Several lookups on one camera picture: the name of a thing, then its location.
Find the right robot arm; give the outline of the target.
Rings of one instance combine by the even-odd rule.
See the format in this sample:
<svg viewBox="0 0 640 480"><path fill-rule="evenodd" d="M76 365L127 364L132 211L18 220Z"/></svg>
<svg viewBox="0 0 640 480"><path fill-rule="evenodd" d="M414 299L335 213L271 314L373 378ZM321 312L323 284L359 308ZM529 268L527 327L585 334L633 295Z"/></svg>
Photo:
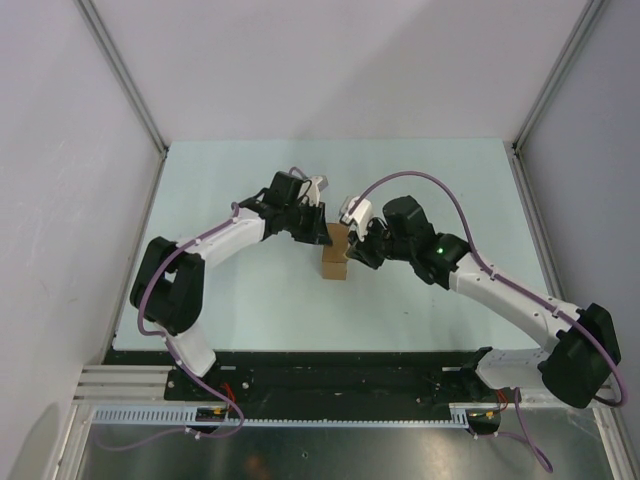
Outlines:
<svg viewBox="0 0 640 480"><path fill-rule="evenodd" d="M529 291L475 257L471 245L438 233L411 196L387 202L376 217L370 201L352 197L340 210L349 227L347 256L378 269L385 261L408 263L428 285L470 298L523 331L537 346L484 349L461 376L463 393L484 401L503 388L544 388L561 402L585 408L598 400L621 353L610 313L597 304L582 309Z"/></svg>

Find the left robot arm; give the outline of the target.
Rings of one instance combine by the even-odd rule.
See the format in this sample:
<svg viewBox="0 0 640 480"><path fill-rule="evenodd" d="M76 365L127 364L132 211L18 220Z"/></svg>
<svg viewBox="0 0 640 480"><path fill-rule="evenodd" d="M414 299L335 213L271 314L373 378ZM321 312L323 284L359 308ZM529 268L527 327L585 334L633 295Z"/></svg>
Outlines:
<svg viewBox="0 0 640 480"><path fill-rule="evenodd" d="M278 171L271 184L232 205L222 224L184 242L156 237L149 242L131 288L144 336L158 336L180 366L186 387L197 398L214 397L220 374L216 354L198 326L204 303L205 269L281 232L299 243L331 245L321 193L328 180L304 176L294 167Z"/></svg>

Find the brown cardboard express box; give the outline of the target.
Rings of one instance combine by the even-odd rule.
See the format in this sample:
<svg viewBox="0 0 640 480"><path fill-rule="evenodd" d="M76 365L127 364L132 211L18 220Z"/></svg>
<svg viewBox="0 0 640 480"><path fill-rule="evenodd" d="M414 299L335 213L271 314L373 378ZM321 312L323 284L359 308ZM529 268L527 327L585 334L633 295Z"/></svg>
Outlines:
<svg viewBox="0 0 640 480"><path fill-rule="evenodd" d="M331 245L323 247L321 275L325 280L344 281L347 278L348 228L338 223L328 225Z"/></svg>

